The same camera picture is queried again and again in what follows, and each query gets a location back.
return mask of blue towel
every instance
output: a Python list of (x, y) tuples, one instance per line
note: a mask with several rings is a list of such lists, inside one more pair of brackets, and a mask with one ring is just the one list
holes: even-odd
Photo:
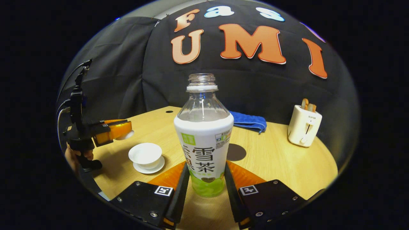
[(267, 122), (265, 122), (263, 117), (251, 116), (232, 111), (230, 111), (230, 113), (234, 117), (234, 126), (258, 131), (259, 134), (264, 132), (267, 128)]

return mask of black fabric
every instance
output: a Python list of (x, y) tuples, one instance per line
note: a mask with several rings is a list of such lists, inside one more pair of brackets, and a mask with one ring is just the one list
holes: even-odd
[(67, 69), (58, 98), (59, 106), (70, 97), (79, 70), (68, 75), (82, 62), (93, 58), (83, 79), (87, 96), (85, 118), (124, 119), (146, 112), (142, 92), (142, 64), (146, 44), (158, 19), (121, 18), (97, 33), (78, 52)]
[[(207, 9), (220, 5), (231, 7), (234, 14), (204, 17)], [(255, 10), (256, 7), (278, 12), (285, 22), (264, 18)], [(175, 19), (193, 9), (199, 9), (200, 12), (195, 14), (188, 27), (175, 33)], [(258, 26), (278, 29), (286, 64), (261, 61), (257, 56), (261, 48), (249, 59), (239, 45), (237, 49), (242, 53), (239, 59), (221, 58), (225, 36), (218, 27), (228, 23), (239, 24), (249, 34), (253, 34)], [(198, 29), (204, 30), (198, 58), (188, 64), (177, 64), (172, 58), (171, 40), (184, 35), (182, 52), (188, 54), (191, 51), (188, 34)], [(309, 71), (310, 52), (302, 38), (322, 48), (327, 79), (321, 79)], [(308, 98), (323, 115), (317, 136), (333, 154), (338, 169), (351, 156), (360, 128), (359, 104), (352, 78), (328, 43), (320, 41), (285, 12), (248, 1), (241, 1), (240, 4), (237, 1), (235, 4), (229, 1), (203, 2), (163, 18), (152, 31), (146, 50), (142, 86), (147, 111), (167, 105), (183, 106), (188, 99), (188, 75), (209, 72), (216, 77), (220, 90), (217, 97), (229, 110), (262, 116), (269, 122), (289, 124), (293, 106), (300, 104), (304, 97)]]

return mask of human hand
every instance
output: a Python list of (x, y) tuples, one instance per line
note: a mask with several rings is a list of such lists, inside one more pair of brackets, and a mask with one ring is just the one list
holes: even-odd
[[(81, 152), (72, 150), (70, 148), (70, 145), (67, 143), (67, 149), (65, 150), (65, 159), (67, 160), (67, 162), (70, 165), (71, 169), (74, 171), (75, 175), (78, 176), (79, 162), (78, 162), (78, 159), (77, 159), (77, 157), (75, 155), (81, 156)], [(86, 151), (84, 153), (84, 156), (88, 160), (93, 160), (94, 159), (94, 154), (92, 153), (92, 150)]]

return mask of plastic bottle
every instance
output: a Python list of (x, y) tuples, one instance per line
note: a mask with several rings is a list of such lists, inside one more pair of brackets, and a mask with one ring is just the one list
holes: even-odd
[(174, 119), (193, 189), (200, 196), (219, 195), (234, 119), (216, 98), (213, 74), (191, 74), (189, 100)]

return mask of wooden table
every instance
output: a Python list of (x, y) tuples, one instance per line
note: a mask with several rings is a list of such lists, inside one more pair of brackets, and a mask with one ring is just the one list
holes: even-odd
[[(131, 117), (128, 120), (135, 131), (131, 138), (94, 149), (94, 159), (100, 160), (103, 168), (93, 172), (93, 177), (109, 199), (135, 180), (148, 182), (185, 160), (173, 126), (179, 110), (168, 106)], [(155, 143), (162, 148), (165, 166), (156, 173), (137, 172), (128, 158), (128, 151), (144, 142)], [(326, 188), (338, 174), (334, 158), (318, 137), (309, 148), (296, 146), (288, 141), (287, 125), (284, 124), (267, 122), (267, 130), (260, 135), (233, 127), (230, 143), (242, 146), (247, 152), (244, 159), (234, 163), (267, 181), (281, 180), (304, 199)], [(193, 191), (190, 183), (191, 180), (177, 229), (238, 229), (226, 189), (218, 197), (203, 198)]]

